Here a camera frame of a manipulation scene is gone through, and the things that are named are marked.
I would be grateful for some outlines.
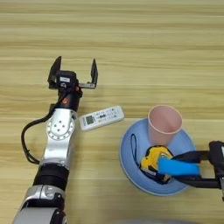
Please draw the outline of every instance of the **robotic arm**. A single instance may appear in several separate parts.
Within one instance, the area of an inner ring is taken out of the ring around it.
[[[73,137],[82,88],[96,88],[98,72],[95,60],[92,65],[92,81],[79,83],[76,73],[60,70],[61,57],[52,65],[48,77],[50,89],[58,89],[59,100],[52,104],[48,115],[31,122],[22,132],[24,153],[33,164],[39,164],[33,185],[28,189],[13,224],[66,224],[64,213],[65,190],[73,154]],[[47,145],[38,161],[27,150],[25,131],[31,126],[48,120]]]

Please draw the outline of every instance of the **remote control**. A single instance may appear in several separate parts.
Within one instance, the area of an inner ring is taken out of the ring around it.
[[[94,113],[80,117],[80,127],[82,130],[92,130],[104,125],[116,123],[124,118],[123,110],[120,106],[105,108]]]

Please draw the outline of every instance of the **pink plastic cup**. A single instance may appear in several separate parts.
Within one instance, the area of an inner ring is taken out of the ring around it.
[[[149,139],[153,145],[167,146],[182,129],[181,114],[173,107],[158,105],[148,114]]]

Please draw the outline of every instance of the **blue plate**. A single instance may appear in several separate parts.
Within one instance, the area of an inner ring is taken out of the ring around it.
[[[150,178],[145,177],[137,168],[130,148],[130,135],[134,133],[137,139],[136,159],[140,163],[145,156],[146,150],[151,146],[148,138],[148,119],[135,122],[126,131],[122,138],[120,148],[120,161],[122,168],[130,181],[141,190],[158,196],[171,196],[183,192],[188,186],[172,178],[168,184],[160,185]],[[184,130],[181,130],[168,145],[169,150],[174,156],[187,151],[195,151],[195,145],[192,139]]]

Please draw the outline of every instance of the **table surface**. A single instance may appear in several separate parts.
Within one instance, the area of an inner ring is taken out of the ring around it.
[[[122,122],[77,131],[66,190],[68,223],[117,223],[127,219],[178,219],[223,223],[220,190],[188,188],[174,197],[138,190],[125,176],[118,151],[125,130],[168,104],[184,118],[198,150],[224,140],[222,0],[1,0],[0,1],[0,194],[2,224],[11,223],[38,167],[25,160],[22,128],[46,114],[57,99],[47,77],[62,56],[62,69],[89,81],[79,115],[121,105]],[[26,141],[41,157],[45,124]],[[206,176],[213,168],[202,165]]]

